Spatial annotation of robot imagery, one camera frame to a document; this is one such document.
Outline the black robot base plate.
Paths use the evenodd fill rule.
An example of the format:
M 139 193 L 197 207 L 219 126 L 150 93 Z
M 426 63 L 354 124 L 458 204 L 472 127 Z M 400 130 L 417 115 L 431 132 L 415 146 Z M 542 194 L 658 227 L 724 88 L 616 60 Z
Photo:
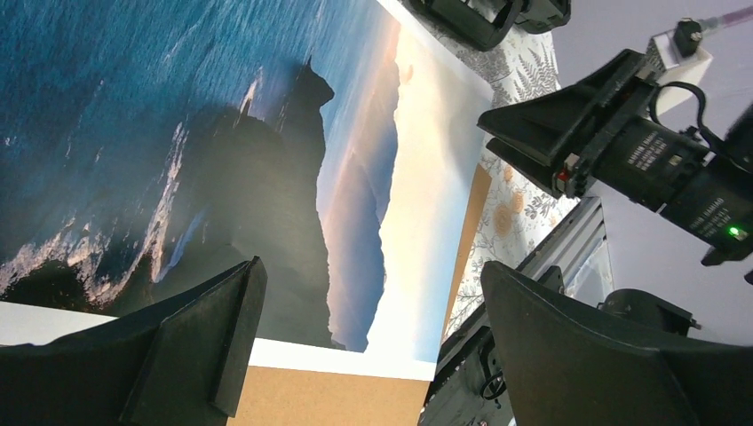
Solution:
M 419 425 L 509 425 L 511 403 L 503 380 L 489 327 L 479 332 L 459 352 L 462 357 L 440 373 L 433 383 Z

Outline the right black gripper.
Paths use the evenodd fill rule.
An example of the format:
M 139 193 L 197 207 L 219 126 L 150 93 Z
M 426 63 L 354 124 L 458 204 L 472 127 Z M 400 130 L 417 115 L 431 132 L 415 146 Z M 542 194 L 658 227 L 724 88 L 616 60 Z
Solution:
M 703 121 L 703 90 L 670 82 L 698 103 L 685 130 L 658 119 L 666 85 L 652 90 L 647 116 L 633 107 L 616 113 L 645 63 L 625 49 L 577 83 L 482 113 L 478 126 L 493 137 L 486 148 L 552 197 L 580 196 L 591 179 L 613 188 L 707 243 L 704 266 L 740 262 L 752 253 L 752 109 L 721 138 Z M 553 176 L 566 149 L 584 143 Z

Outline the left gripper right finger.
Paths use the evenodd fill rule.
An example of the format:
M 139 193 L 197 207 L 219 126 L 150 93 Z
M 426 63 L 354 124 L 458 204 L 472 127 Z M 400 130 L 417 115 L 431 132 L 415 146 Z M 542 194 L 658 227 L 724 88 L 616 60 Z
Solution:
M 497 261 L 480 281 L 518 424 L 751 424 L 750 347 L 619 318 Z

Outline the blue seascape photo print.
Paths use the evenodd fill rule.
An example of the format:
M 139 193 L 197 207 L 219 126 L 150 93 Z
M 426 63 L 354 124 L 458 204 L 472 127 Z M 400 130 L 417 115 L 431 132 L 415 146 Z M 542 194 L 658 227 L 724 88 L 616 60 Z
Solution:
M 431 379 L 492 94 L 397 1 L 2 2 L 2 345 L 258 257 L 251 365 Z

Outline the brown cardboard backing board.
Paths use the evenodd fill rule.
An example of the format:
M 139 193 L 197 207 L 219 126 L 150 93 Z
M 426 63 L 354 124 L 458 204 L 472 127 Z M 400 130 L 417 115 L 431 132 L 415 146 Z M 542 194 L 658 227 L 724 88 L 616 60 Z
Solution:
M 249 367 L 229 425 L 416 425 L 430 382 Z

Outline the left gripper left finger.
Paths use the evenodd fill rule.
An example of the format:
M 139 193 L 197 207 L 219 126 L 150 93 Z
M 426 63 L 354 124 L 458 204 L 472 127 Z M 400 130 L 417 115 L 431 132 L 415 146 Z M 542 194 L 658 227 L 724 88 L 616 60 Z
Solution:
M 4 347 L 2 424 L 226 424 L 238 412 L 266 283 L 255 257 L 96 327 Z

